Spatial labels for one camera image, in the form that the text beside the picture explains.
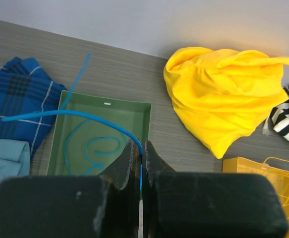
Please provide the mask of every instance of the green tray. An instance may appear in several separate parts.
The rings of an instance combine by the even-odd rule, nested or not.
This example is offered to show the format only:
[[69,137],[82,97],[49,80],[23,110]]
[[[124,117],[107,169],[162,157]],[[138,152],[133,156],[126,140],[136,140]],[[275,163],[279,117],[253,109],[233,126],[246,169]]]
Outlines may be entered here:
[[[59,105],[67,96],[68,91],[62,91]],[[112,98],[95,97],[85,94],[72,93],[65,109],[93,114],[111,121],[134,134],[141,143],[149,136],[151,104]],[[53,145],[47,175],[67,175],[64,161],[64,143],[68,135],[84,120],[78,116],[58,115],[56,119]],[[106,125],[95,121],[83,124],[70,138],[67,146],[67,160],[71,175],[82,175],[93,164],[84,156],[85,144],[96,137],[113,136],[120,140],[120,149],[112,155],[99,155],[94,151],[108,153],[118,148],[118,142],[113,139],[98,140],[89,144],[87,155],[96,163],[103,164],[104,168],[110,165],[125,147],[121,134]],[[97,175],[102,170],[94,168],[88,175]]]

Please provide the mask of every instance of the yellow fabric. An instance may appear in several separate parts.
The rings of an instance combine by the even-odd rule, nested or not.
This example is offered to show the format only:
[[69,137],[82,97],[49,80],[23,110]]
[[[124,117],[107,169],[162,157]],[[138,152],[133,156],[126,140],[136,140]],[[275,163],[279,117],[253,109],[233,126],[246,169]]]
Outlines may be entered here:
[[220,159],[288,99],[281,87],[283,64],[289,57],[189,47],[169,59],[164,79],[185,127]]

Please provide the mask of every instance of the blue cable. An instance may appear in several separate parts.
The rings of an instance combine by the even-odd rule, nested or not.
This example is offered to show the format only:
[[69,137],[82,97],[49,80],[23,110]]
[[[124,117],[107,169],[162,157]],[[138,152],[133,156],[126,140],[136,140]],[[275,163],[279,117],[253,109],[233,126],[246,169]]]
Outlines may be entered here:
[[105,119],[102,119],[100,117],[97,117],[97,116],[94,116],[94,115],[91,115],[88,113],[77,112],[77,111],[72,111],[72,110],[53,110],[53,111],[46,111],[46,112],[40,112],[40,113],[28,113],[28,114],[22,114],[22,115],[17,115],[17,116],[6,117],[6,118],[2,118],[2,121],[13,121],[13,120],[20,120],[20,119],[40,118],[40,117],[54,116],[54,115],[79,116],[79,117],[87,118],[90,120],[94,120],[96,122],[100,122],[104,125],[107,125],[107,126],[113,128],[113,129],[116,129],[116,130],[120,131],[121,133],[129,136],[135,142],[135,144],[138,146],[140,155],[143,155],[143,148],[142,148],[141,142],[130,131],[128,131],[128,130],[124,129],[123,127],[116,125],[110,121],[107,121]]
[[[82,112],[76,112],[76,111],[71,111],[71,110],[64,110],[65,106],[67,105],[68,101],[69,101],[69,98],[74,90],[74,88],[76,87],[81,75],[83,74],[83,72],[85,71],[85,68],[88,64],[88,61],[89,61],[89,58],[91,56],[91,53],[88,53],[86,58],[85,58],[85,61],[83,63],[83,66],[79,72],[79,74],[77,75],[74,83],[72,84],[69,92],[68,92],[68,95],[66,96],[63,104],[61,105],[60,109],[59,110],[55,110],[55,111],[48,111],[48,112],[34,112],[34,113],[30,113],[30,114],[23,114],[23,115],[18,115],[18,116],[12,116],[12,117],[7,117],[7,118],[3,118],[2,121],[12,121],[12,120],[18,120],[18,119],[29,119],[29,118],[36,118],[36,117],[44,117],[44,116],[53,116],[53,115],[74,115],[74,116],[80,116],[80,117],[85,117],[85,118],[88,118],[87,120],[83,121],[82,123],[80,123],[70,134],[69,136],[67,137],[66,141],[65,141],[65,144],[64,144],[64,160],[65,160],[65,165],[66,165],[66,168],[67,168],[67,173],[70,174],[70,168],[69,168],[69,164],[68,164],[68,160],[67,160],[67,146],[68,146],[68,142],[69,142],[69,139],[72,137],[72,135],[86,122],[90,121],[90,120],[94,120],[94,121],[97,121],[97,122],[100,122],[102,124],[105,124],[111,128],[114,128],[116,130],[118,130],[120,132],[120,134],[122,135],[123,137],[123,140],[125,142],[125,144],[127,143],[126,141],[126,138],[124,136],[125,135],[128,135],[138,146],[139,148],[139,152],[140,152],[140,155],[143,155],[143,148],[142,148],[142,145],[141,145],[141,142],[132,134],[130,133],[129,131],[125,130],[124,128],[112,123],[112,122],[109,122],[107,120],[104,120],[102,118],[99,118],[97,116],[94,116],[94,115],[90,115],[90,114],[86,114],[86,113],[82,113]],[[92,143],[93,141],[96,141],[96,140],[103,140],[103,139],[114,139],[118,142],[118,148],[113,151],[113,152],[109,152],[109,153],[103,153],[103,152],[99,152],[99,151],[95,151],[95,153],[99,154],[99,155],[111,155],[111,154],[114,154],[116,153],[119,149],[120,149],[120,141],[118,138],[116,137],[112,137],[112,136],[106,136],[106,137],[97,137],[97,138],[94,138],[90,141],[87,142],[87,144],[85,145],[84,147],[84,155],[86,157],[86,159],[93,163],[94,165],[91,166],[87,171],[85,171],[83,173],[83,175],[86,175],[88,174],[92,169],[98,167],[102,170],[103,169],[103,165],[102,164],[97,164],[95,163],[94,161],[92,161],[88,156],[87,156],[87,148],[88,148],[88,145],[90,143]],[[140,191],[142,190],[142,164],[141,164],[141,168],[140,168]]]
[[83,64],[83,66],[81,67],[81,70],[80,70],[79,74],[77,75],[74,83],[73,83],[72,86],[70,87],[70,90],[69,90],[69,92],[68,92],[68,94],[67,94],[67,96],[66,96],[66,98],[65,98],[65,100],[64,100],[64,102],[63,102],[63,104],[62,104],[62,106],[60,107],[60,110],[63,110],[63,109],[65,108],[66,104],[68,103],[69,98],[70,98],[71,94],[73,93],[74,88],[76,87],[76,84],[78,83],[78,81],[80,80],[80,77],[82,76],[82,74],[83,74],[84,71],[85,71],[85,68],[86,68],[86,66],[87,66],[87,64],[88,64],[88,61],[89,61],[90,56],[91,56],[91,53],[88,53],[87,56],[86,56],[86,58],[85,58],[84,64]]

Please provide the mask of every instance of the light blue cloth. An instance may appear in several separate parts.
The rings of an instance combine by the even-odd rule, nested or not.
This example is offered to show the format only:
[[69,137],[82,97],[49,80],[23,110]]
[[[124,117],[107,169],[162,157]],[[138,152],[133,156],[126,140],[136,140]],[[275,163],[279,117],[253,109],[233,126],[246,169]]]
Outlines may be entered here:
[[30,146],[28,142],[0,139],[0,180],[30,174]]

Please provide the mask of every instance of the plaid fabric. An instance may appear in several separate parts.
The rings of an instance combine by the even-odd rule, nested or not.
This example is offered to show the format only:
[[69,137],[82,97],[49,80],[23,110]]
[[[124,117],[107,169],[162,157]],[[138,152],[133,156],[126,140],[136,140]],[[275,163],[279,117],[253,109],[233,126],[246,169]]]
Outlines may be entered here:
[[31,156],[50,132],[56,116],[2,122],[19,114],[57,110],[63,85],[53,82],[35,59],[15,57],[0,68],[0,139],[27,141]]

